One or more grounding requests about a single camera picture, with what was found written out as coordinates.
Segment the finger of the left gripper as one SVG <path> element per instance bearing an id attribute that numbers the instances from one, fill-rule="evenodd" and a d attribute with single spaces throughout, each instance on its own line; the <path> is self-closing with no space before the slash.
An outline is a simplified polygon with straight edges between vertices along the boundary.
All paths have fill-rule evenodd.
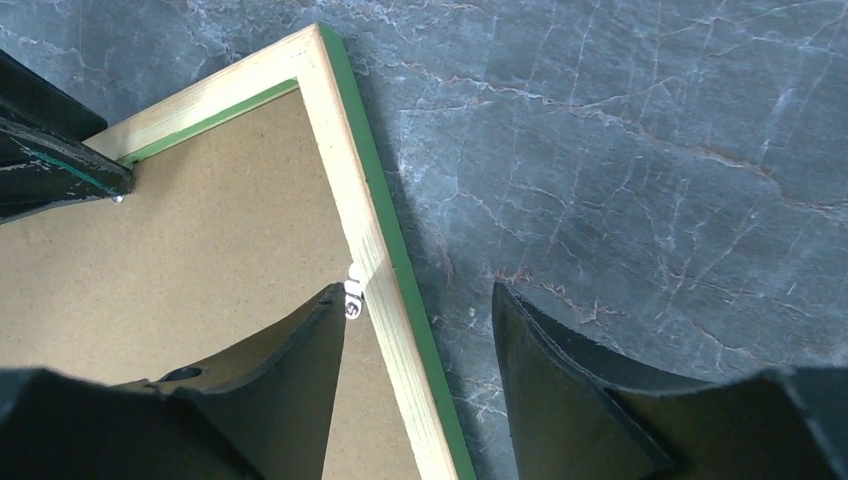
<path id="1" fill-rule="evenodd" d="M 1 121 L 1 221 L 50 208 L 125 196 L 133 171 L 80 142 Z"/>
<path id="2" fill-rule="evenodd" d="M 1 51 L 1 117 L 72 140 L 104 131 L 106 120 Z"/>

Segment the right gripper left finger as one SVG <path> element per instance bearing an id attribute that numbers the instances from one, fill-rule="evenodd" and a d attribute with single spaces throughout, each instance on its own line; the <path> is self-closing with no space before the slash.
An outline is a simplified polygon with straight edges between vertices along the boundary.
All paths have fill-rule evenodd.
<path id="1" fill-rule="evenodd" d="M 318 479 L 345 338 L 330 284 L 285 318 L 157 381 L 1 372 L 5 479 Z"/>

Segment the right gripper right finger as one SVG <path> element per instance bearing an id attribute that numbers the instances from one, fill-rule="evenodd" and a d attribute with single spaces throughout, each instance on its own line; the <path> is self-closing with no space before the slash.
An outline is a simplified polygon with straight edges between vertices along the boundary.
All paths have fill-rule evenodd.
<path id="1" fill-rule="evenodd" d="M 847 475 L 843 367 L 693 379 L 583 336 L 503 283 L 492 325 L 522 479 Z"/>

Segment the brown frame backing board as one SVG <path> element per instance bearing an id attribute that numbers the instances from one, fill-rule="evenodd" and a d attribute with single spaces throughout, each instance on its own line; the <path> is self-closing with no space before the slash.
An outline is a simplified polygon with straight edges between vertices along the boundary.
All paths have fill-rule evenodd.
<path id="1" fill-rule="evenodd" d="M 285 318 L 352 263 L 299 91 L 142 161 L 119 205 L 1 228 L 1 372 L 116 386 L 210 357 Z M 318 479 L 415 479 L 367 316 L 346 320 Z"/>

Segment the light wooden picture frame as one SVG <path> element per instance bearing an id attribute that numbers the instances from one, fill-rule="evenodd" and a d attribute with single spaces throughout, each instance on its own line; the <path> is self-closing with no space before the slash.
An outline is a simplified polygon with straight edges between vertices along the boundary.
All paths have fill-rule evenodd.
<path id="1" fill-rule="evenodd" d="M 88 138 L 132 165 L 299 90 L 414 459 L 425 479 L 475 472 L 343 39 L 315 23 Z"/>

